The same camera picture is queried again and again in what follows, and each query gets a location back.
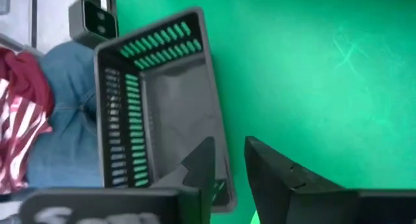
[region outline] red and white striped shirt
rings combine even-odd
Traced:
[[[53,94],[35,57],[0,48],[0,194],[27,187],[27,155],[52,128]]]

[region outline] scratch mark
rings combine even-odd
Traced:
[[[383,40],[385,50],[390,54],[390,56],[392,56],[393,58],[396,58],[396,55],[392,52],[391,48],[389,47],[389,45],[385,41],[385,36],[383,36],[382,40]]]
[[[370,58],[369,56],[368,56],[368,54],[366,54],[366,52],[364,52],[362,49],[360,49],[359,47],[355,47],[356,48],[356,50],[358,51],[358,52],[360,52],[362,55],[364,55],[366,58]]]
[[[348,50],[347,54],[345,54],[344,51],[341,49],[341,46],[339,46],[338,41],[335,38],[333,38],[333,42],[334,42],[335,46],[337,47],[339,53],[344,57],[343,61],[335,66],[334,71],[337,71],[338,68],[340,68],[344,64],[348,63],[348,66],[349,66],[350,70],[352,71],[352,73],[354,73],[354,75],[356,75],[361,81],[365,81],[364,77],[357,71],[357,69],[351,63],[352,52],[354,52],[354,49],[356,49],[356,45],[352,44],[351,48]]]

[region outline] green surface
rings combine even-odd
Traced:
[[[244,137],[349,188],[416,187],[416,0],[117,0],[121,33],[205,11],[231,165],[249,223]]]
[[[250,224],[259,224],[259,223],[260,223],[260,219],[259,219],[259,216],[257,215],[257,211],[256,211],[253,215],[252,222]]]

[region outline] blue jeans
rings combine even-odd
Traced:
[[[52,49],[40,66],[54,93],[52,133],[42,134],[28,157],[30,188],[10,199],[24,200],[37,188],[101,187],[96,127],[94,52],[75,42]],[[14,223],[17,217],[0,221]]]

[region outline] basket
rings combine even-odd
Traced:
[[[105,42],[95,59],[104,186],[149,187],[212,136],[213,212],[231,212],[236,195],[202,10]]]

